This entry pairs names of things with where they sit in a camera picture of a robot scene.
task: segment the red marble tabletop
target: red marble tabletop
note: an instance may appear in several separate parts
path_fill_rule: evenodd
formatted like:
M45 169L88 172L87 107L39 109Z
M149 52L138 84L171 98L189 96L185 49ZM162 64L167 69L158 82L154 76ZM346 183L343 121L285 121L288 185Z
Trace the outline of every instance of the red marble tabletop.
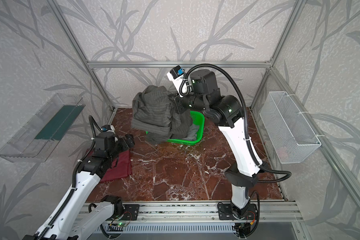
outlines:
M263 144L249 113L249 132L263 161L268 161ZM153 145L145 141L145 132L130 127L132 109L119 108L113 120L116 134L133 134L131 149L132 175L98 184L88 202L98 202L105 195L122 197L123 201L161 200L229 200L231 184L224 171L235 157L223 134L211 121L205 120L202 140L194 146L164 142ZM260 179L274 179L273 174L259 174ZM282 199L277 184L258 183L260 199Z

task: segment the pinstripe fabric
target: pinstripe fabric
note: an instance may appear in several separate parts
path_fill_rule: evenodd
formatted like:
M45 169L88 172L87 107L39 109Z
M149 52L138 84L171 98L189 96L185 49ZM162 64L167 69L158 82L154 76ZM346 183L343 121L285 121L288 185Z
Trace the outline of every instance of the pinstripe fabric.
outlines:
M176 112L168 94L171 92L164 86L150 85L132 101L131 127L148 131L148 142L158 144L169 138L182 139L193 123L189 110L183 114Z

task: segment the wall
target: wall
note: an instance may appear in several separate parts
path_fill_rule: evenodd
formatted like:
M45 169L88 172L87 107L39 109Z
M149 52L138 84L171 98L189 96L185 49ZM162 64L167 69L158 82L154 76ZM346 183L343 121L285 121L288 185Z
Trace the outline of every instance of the wall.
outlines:
M276 62L296 96L360 182L360 1L307 3ZM271 160L293 176L283 182L313 239L360 239L360 210L319 150L300 164L278 162L259 111L253 109Z
M110 116L100 93L44 1L0 1L0 147L55 94L80 95L86 107L44 163L0 158L0 240L33 234L71 184L90 144L88 115Z
M266 61L294 0L58 1L90 61ZM99 69L115 106L130 106L148 85L172 84L164 68ZM247 104L264 69L226 69ZM234 94L220 77L223 94Z

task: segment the mesh basket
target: mesh basket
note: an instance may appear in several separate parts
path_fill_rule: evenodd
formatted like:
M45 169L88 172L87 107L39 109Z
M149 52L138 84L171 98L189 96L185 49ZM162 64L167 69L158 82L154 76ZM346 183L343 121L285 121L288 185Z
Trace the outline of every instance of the mesh basket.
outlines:
M284 91L269 92L260 117L281 163L298 163L321 146L307 120Z

